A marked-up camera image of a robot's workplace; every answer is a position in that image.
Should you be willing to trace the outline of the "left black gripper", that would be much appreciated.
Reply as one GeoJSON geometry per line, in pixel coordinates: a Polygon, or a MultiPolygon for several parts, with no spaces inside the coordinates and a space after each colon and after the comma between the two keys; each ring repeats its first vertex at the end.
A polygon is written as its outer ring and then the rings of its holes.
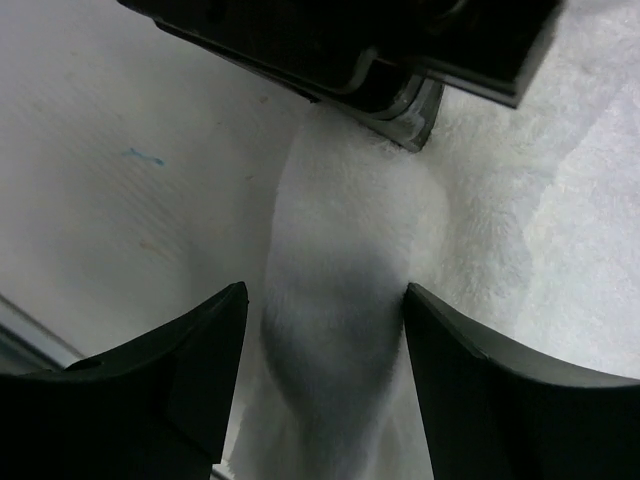
{"type": "Polygon", "coordinates": [[[446,87],[517,107],[554,39],[557,0],[128,0],[164,32],[409,151],[446,87]]]}

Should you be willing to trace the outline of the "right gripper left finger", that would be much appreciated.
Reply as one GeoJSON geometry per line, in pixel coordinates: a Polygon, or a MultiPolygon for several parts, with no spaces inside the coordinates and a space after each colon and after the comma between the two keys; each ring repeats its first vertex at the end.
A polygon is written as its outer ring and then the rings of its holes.
{"type": "Polygon", "coordinates": [[[234,283],[64,370],[1,378],[5,479],[206,479],[221,461],[245,336],[234,283]]]}

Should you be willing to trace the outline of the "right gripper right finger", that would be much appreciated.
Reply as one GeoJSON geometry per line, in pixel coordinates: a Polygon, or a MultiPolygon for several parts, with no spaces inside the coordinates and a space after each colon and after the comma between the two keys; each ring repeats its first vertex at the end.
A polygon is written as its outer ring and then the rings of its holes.
{"type": "Polygon", "coordinates": [[[437,479],[635,479],[639,383],[548,356],[412,284],[403,316],[437,479]]]}

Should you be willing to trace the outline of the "white towel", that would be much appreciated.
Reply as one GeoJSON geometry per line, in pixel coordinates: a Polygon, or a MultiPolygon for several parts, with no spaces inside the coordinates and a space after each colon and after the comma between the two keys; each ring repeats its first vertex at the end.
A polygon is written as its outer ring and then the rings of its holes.
{"type": "Polygon", "coordinates": [[[422,151],[312,107],[278,187],[237,479],[429,479],[417,283],[562,360],[639,373],[639,5],[571,1],[523,104],[447,90],[422,151]]]}

